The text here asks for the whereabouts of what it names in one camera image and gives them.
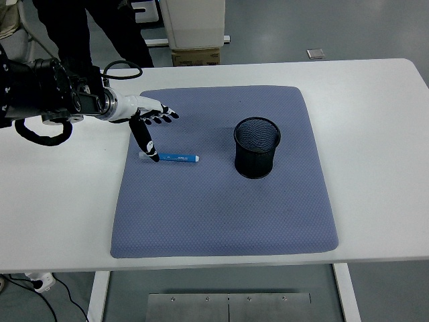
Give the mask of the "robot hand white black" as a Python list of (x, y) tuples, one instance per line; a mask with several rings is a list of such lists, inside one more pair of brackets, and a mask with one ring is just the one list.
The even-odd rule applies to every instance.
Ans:
[(178, 114), (155, 99), (137, 95), (117, 95), (113, 106), (113, 114), (108, 116), (107, 120), (127, 121), (140, 150), (154, 162), (159, 162), (160, 157), (147, 125), (152, 122), (160, 124), (163, 121), (170, 123), (172, 118), (179, 118)]

